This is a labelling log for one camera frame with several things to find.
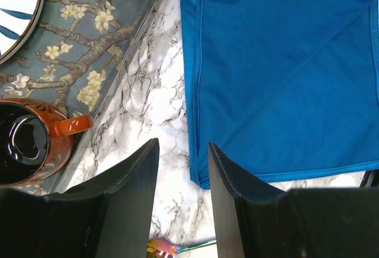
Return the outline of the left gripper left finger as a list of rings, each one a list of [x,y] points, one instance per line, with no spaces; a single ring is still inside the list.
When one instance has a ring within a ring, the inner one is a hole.
[[[101,200],[87,257],[146,257],[159,151],[159,140],[152,138],[128,158],[66,191]]]

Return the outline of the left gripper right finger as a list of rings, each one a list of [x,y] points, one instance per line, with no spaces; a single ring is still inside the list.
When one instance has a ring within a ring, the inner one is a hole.
[[[216,143],[208,145],[208,174],[218,256],[264,257],[253,209],[284,191],[239,166]]]

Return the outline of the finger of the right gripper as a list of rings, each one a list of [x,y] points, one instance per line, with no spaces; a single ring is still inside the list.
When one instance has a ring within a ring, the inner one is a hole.
[[[377,188],[379,187],[379,170],[366,171],[359,186],[360,188]]]

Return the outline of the blue cloth napkin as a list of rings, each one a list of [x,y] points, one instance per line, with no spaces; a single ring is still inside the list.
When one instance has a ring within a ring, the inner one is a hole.
[[[208,145],[266,182],[378,168],[378,0],[180,0],[189,173]]]

